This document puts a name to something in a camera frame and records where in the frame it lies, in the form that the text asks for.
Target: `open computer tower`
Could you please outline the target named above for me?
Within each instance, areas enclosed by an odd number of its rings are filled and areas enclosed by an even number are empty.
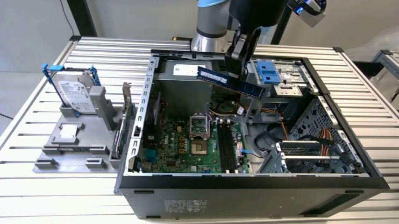
[[[307,58],[152,50],[115,191],[139,218],[327,217],[388,185]]]

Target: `gray floor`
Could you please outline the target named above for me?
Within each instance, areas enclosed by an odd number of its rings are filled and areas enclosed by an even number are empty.
[[[0,113],[15,117],[35,90],[43,73],[0,72]],[[4,132],[11,119],[0,116],[0,134]]]

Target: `case label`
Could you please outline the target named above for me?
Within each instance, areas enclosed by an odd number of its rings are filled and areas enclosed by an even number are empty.
[[[164,208],[168,213],[200,213],[205,211],[207,200],[164,200]]]

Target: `ram slot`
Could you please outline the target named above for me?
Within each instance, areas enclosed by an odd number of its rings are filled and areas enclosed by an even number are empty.
[[[228,123],[217,124],[217,143],[221,171],[233,173],[236,169],[236,156],[232,145],[231,126]]]

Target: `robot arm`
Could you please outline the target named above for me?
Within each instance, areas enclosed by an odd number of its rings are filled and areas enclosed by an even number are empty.
[[[227,71],[236,77],[244,74],[255,52],[260,36],[259,27],[269,27],[279,23],[285,5],[314,27],[324,17],[327,0],[231,0],[228,12],[240,25],[224,60]]]
[[[259,28],[279,23],[285,6],[314,27],[324,17],[327,0],[199,0],[197,35],[191,49],[225,52],[227,71],[239,78],[255,51]],[[239,27],[225,51],[228,15],[239,22]]]
[[[280,21],[285,0],[231,0],[228,12],[237,20],[232,44],[225,53],[227,71],[237,77],[244,73],[260,36],[259,27],[271,27]]]

